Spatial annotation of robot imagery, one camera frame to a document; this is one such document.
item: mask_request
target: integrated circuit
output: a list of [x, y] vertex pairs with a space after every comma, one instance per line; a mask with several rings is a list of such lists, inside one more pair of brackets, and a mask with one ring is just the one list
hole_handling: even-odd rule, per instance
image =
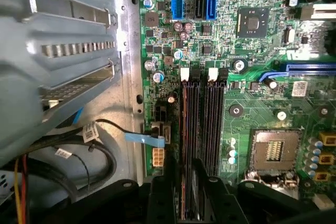
[[268, 27], [268, 8], [241, 8], [238, 13], [238, 38], [265, 38]]
[[253, 130], [250, 170], [288, 171], [295, 167], [300, 130]]

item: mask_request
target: barcode sticker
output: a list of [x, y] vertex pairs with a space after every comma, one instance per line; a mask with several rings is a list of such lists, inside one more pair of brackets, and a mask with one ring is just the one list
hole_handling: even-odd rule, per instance
[[293, 84], [292, 97], [305, 97], [308, 88], [308, 81], [295, 81]]
[[63, 157], [65, 159], [68, 159], [72, 155], [72, 153], [71, 152], [67, 152], [66, 150], [63, 150], [62, 148], [58, 148], [58, 150], [56, 151], [55, 155]]
[[83, 139], [84, 143], [90, 142], [99, 137], [96, 122], [89, 123], [83, 127]]

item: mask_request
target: ram slot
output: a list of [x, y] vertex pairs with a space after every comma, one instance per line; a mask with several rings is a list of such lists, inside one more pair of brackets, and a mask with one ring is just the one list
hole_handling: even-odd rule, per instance
[[192, 191], [192, 159], [198, 157], [199, 135], [199, 82], [183, 84], [183, 165], [184, 179], [182, 183], [181, 217], [188, 219], [193, 209]]
[[218, 175], [224, 86], [223, 83], [209, 82], [205, 87], [202, 159], [211, 176]]

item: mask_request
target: red wire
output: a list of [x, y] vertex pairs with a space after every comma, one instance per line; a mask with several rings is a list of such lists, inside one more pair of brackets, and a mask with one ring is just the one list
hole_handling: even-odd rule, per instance
[[26, 174], [27, 174], [27, 155], [22, 158], [23, 170], [22, 174], [22, 185], [21, 185], [21, 209], [22, 209], [22, 222], [26, 224]]

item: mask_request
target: blue sata port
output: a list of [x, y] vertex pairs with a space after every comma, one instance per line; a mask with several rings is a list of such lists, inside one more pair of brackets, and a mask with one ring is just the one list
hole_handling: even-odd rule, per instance
[[183, 19], [184, 15], [184, 0], [172, 0], [172, 18], [174, 20]]
[[217, 9], [217, 0], [206, 0], [206, 20], [215, 20], [217, 18], [216, 15]]

